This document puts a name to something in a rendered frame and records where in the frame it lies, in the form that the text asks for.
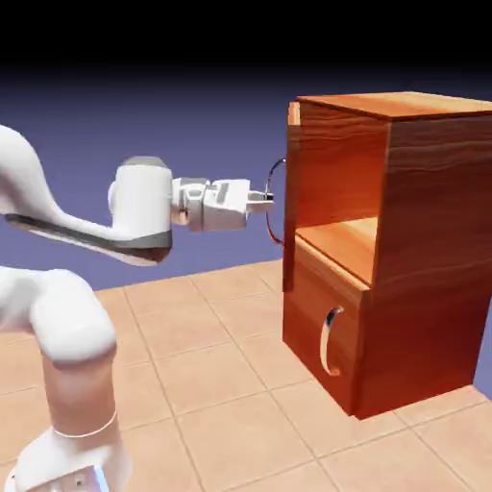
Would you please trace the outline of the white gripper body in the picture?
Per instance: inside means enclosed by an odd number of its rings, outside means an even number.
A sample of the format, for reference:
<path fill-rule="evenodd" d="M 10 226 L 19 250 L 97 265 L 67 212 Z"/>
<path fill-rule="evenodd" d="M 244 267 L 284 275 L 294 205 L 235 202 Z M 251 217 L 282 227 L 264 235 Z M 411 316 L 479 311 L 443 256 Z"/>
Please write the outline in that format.
<path fill-rule="evenodd" d="M 203 229 L 234 231 L 246 227 L 250 181 L 217 180 L 206 186 L 203 198 Z"/>

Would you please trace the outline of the thin curved metal handle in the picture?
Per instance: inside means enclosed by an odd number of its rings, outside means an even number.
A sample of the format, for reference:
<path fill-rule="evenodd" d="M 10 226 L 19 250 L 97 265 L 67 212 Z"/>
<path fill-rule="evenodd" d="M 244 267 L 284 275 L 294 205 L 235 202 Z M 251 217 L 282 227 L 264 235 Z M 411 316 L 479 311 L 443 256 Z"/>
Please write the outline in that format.
<path fill-rule="evenodd" d="M 271 190 L 271 182 L 272 182 L 272 178 L 273 178 L 273 175 L 274 175 L 274 172 L 275 170 L 279 167 L 279 166 L 286 166 L 286 158 L 282 158 L 282 159 L 279 159 L 277 160 L 273 166 L 270 168 L 269 172 L 268 172 L 268 176 L 267 176 L 267 179 L 266 179 L 266 184 L 265 184 L 265 189 L 264 189 L 264 199 L 268 202 L 268 203 L 274 203 L 275 202 L 275 197 L 274 197 L 274 193 L 272 192 Z M 274 232 L 272 231 L 272 228 L 271 228 L 271 224 L 270 224 L 270 217 L 269 217 L 269 209 L 266 210 L 265 212 L 265 220 L 266 220 L 266 228 L 267 228 L 267 232 L 271 238 L 271 240 L 275 243 L 275 244 L 278 244 L 282 247 L 284 247 L 284 241 L 282 238 L 279 238 L 277 237 Z"/>

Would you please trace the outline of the tall wooden cabinet door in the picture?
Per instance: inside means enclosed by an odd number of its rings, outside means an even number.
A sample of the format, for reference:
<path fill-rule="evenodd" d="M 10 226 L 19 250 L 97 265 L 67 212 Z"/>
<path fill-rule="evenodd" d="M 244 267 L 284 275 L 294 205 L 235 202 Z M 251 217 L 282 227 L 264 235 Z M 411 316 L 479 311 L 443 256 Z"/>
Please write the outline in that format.
<path fill-rule="evenodd" d="M 287 151 L 284 200 L 283 236 L 283 292 L 293 285 L 293 265 L 295 253 L 295 229 L 297 212 L 297 171 L 300 152 L 301 115 L 300 103 L 291 102 L 287 115 Z"/>

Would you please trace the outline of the short wooden cabinet door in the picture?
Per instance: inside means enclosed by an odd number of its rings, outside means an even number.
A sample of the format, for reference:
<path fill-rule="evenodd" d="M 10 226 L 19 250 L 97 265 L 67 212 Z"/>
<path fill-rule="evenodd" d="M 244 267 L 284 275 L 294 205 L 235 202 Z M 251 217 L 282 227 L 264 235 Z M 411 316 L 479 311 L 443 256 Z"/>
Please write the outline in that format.
<path fill-rule="evenodd" d="M 283 342 L 349 414 L 356 412 L 360 361 L 360 315 L 368 286 L 310 245 L 295 238 L 292 288 L 283 293 Z M 328 345 L 330 377 L 319 356 L 320 333 L 327 313 L 341 306 Z"/>

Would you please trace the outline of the wooden cabinet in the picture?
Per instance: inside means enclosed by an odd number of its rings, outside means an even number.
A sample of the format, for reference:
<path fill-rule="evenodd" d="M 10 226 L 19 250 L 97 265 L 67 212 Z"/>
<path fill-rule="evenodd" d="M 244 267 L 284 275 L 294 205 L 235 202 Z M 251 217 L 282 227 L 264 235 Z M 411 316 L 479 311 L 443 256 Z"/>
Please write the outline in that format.
<path fill-rule="evenodd" d="M 492 299 L 492 102 L 301 96 L 295 238 L 368 286 L 365 419 L 469 385 Z"/>

